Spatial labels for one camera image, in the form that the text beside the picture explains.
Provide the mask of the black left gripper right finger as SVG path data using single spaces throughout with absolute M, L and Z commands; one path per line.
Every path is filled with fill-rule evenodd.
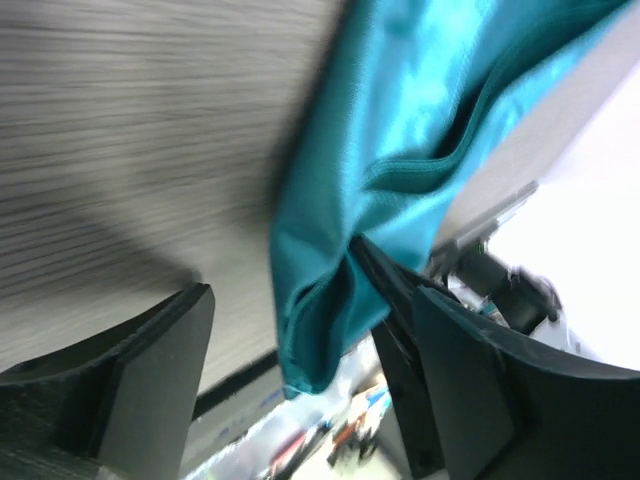
M 638 372 L 545 345 L 433 289 L 412 307 L 450 478 L 638 478 Z

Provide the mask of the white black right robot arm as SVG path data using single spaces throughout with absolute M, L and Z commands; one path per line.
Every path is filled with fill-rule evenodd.
M 372 330 L 398 427 L 395 435 L 383 429 L 381 441 L 409 479 L 425 479 L 444 467 L 411 310 L 415 290 L 432 288 L 525 335 L 560 318 L 562 305 L 554 287 L 522 268 L 505 266 L 487 251 L 488 238 L 483 232 L 444 243 L 431 254 L 422 273 L 395 262 L 364 235 L 349 245 L 390 307 Z

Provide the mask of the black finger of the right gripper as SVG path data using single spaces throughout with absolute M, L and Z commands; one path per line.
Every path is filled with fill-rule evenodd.
M 374 343 L 395 410 L 408 467 L 425 478 L 444 467 L 431 399 L 416 340 L 412 298 L 420 287 L 431 288 L 458 302 L 445 286 L 397 264 L 366 236 L 351 240 L 351 254 L 369 282 L 390 306 L 372 329 Z

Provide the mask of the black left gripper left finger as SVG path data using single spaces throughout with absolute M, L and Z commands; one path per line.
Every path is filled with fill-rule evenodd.
M 195 283 L 3 371 L 2 478 L 178 478 L 214 309 Z

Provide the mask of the teal satin napkin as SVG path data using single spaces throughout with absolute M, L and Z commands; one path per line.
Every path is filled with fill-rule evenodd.
M 445 213 L 624 1 L 357 1 L 270 232 L 284 393 L 318 394 L 388 313 L 350 251 L 425 267 Z

